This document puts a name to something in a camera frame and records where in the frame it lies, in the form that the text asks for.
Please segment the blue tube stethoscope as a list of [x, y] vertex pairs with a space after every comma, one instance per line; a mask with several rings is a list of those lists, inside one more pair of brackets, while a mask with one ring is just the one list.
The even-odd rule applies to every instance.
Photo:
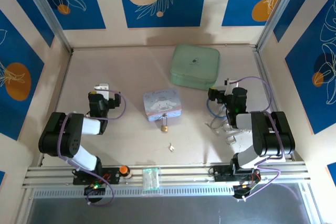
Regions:
[[[219, 130], [221, 129], [225, 133], [225, 142], [228, 145], [233, 145], [237, 142], [236, 136], [241, 135], [241, 134], [249, 134], [252, 135], [251, 130], [239, 130], [239, 129], [234, 129], [232, 126], [230, 126], [228, 122], [228, 117], [226, 115], [222, 115], [222, 113], [225, 110], [225, 106], [223, 105], [220, 110], [217, 113], [214, 113], [212, 109], [210, 108], [210, 99], [207, 99], [206, 101], [206, 107], [210, 115], [213, 116], [213, 119], [208, 123], [205, 122], [205, 124], [212, 130], [214, 134], [219, 136]], [[214, 122], [216, 120], [220, 120], [220, 123], [218, 126], [213, 126]]]

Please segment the mint green zip case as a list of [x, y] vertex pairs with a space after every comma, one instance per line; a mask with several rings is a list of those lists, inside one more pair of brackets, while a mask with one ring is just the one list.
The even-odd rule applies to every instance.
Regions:
[[217, 80], [220, 56], [220, 52], [214, 48], [189, 44], [176, 46], [170, 66], [171, 83], [208, 90]]

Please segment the lilac cartoon dog tin box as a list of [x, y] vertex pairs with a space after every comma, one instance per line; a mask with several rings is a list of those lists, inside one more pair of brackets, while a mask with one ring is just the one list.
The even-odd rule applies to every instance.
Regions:
[[177, 88], [147, 92], [143, 95], [143, 103], [150, 122], [182, 114], [180, 93]]

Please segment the orange emergency stop button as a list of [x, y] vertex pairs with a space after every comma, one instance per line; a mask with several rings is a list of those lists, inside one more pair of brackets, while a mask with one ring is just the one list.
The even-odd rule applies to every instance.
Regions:
[[119, 168], [119, 174], [121, 177], [123, 177], [124, 179], [130, 179], [132, 177], [132, 171], [131, 169], [126, 166], [123, 165]]

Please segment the clear plastic bag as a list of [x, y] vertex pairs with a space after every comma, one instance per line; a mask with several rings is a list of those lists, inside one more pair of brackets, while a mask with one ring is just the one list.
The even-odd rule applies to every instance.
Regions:
[[158, 190], [160, 170], [158, 168], [147, 168], [142, 171], [142, 181], [144, 191]]

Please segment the aluminium side rail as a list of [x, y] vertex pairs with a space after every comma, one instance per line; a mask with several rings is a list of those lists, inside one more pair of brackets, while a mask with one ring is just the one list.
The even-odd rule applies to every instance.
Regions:
[[254, 147], [266, 161], [280, 161], [295, 151], [295, 141], [285, 113], [275, 110], [277, 105], [261, 56], [256, 50], [254, 55], [269, 102], [266, 109], [252, 115]]

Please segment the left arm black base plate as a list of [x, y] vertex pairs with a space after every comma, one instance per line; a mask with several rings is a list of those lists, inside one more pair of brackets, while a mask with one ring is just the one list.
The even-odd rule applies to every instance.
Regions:
[[[113, 184], [113, 185], [118, 184], [120, 180], [118, 168], [113, 168], [113, 167], [102, 168], [102, 169], [93, 171], [93, 173], [105, 179], [109, 184]], [[87, 185], [88, 186], [95, 182], [98, 182], [99, 184], [103, 184], [101, 179], [98, 179], [97, 177], [87, 174], [83, 171], [76, 171], [75, 169], [73, 169], [72, 174], [74, 176], [73, 178], [74, 185]]]

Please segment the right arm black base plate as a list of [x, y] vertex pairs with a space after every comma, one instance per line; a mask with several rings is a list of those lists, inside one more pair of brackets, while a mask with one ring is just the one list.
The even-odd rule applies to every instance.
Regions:
[[236, 169], [229, 165], [212, 166], [213, 176], [216, 182], [260, 182], [261, 176], [257, 169]]

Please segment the aluminium table edge rail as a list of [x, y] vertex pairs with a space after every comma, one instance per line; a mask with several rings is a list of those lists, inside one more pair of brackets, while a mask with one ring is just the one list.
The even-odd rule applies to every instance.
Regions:
[[[152, 168], [152, 165], [131, 166], [132, 177], [120, 179], [121, 186], [141, 186], [143, 182], [142, 172]], [[163, 165], [159, 167], [159, 185], [209, 185], [215, 182], [213, 176], [208, 173], [208, 165]], [[304, 162], [268, 163], [262, 166], [261, 183], [264, 184], [273, 179], [281, 171], [276, 183], [300, 183], [309, 182], [311, 177]], [[73, 185], [73, 173], [70, 166], [45, 166], [30, 167], [23, 180], [23, 188], [47, 188], [47, 187], [70, 187]]]

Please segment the aluminium frame post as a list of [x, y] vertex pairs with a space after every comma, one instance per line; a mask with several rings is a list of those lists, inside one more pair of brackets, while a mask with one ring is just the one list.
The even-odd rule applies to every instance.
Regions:
[[278, 0], [275, 4], [274, 10], [271, 12], [269, 19], [267, 20], [262, 33], [256, 42], [256, 51], [261, 52], [263, 46], [267, 42], [268, 37], [272, 34], [272, 31], [282, 16], [290, 0]]
[[63, 29], [54, 14], [52, 8], [50, 7], [47, 0], [33, 0], [37, 8], [39, 9], [40, 13], [42, 14], [43, 18], [45, 19], [46, 23], [57, 37], [59, 42], [66, 48], [66, 50], [72, 54], [72, 47], [70, 46], [69, 41], [67, 40]]

